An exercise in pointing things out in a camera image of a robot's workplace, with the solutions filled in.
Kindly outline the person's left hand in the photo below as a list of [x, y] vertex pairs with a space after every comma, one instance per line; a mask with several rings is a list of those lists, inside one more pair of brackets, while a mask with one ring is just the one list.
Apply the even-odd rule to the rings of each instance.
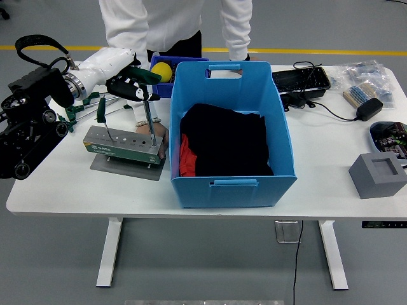
[[[258, 57], [256, 57], [256, 56], [251, 56], [249, 53], [247, 54], [247, 56], [246, 56], [246, 58], [244, 59], [244, 61], [256, 61], [256, 60], [259, 60], [259, 58]], [[238, 69], [238, 70], [231, 70], [231, 72], [232, 73], [235, 73], [235, 74], [239, 74], [239, 75], [242, 75], [242, 73], [243, 73], [243, 70], [242, 69]]]

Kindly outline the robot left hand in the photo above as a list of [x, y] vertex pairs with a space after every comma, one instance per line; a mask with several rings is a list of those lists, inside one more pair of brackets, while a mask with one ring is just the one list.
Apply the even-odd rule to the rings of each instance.
[[69, 70], [66, 79], [72, 82], [72, 94], [77, 100], [87, 98], [97, 85], [135, 102], [160, 100], [158, 94], [148, 91], [148, 86], [157, 85], [162, 77], [140, 68], [131, 49], [102, 48], [79, 63], [76, 70]]

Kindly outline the person's right hand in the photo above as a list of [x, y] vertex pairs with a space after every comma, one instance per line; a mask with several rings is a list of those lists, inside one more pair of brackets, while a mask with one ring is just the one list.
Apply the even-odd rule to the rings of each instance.
[[[162, 143], [158, 151], [158, 156], [160, 159], [164, 159], [166, 157], [166, 152], [169, 147], [169, 130], [161, 123], [153, 123], [153, 128], [155, 131], [155, 135], [162, 138]], [[135, 129], [135, 132], [150, 135], [148, 125], [137, 127]]]

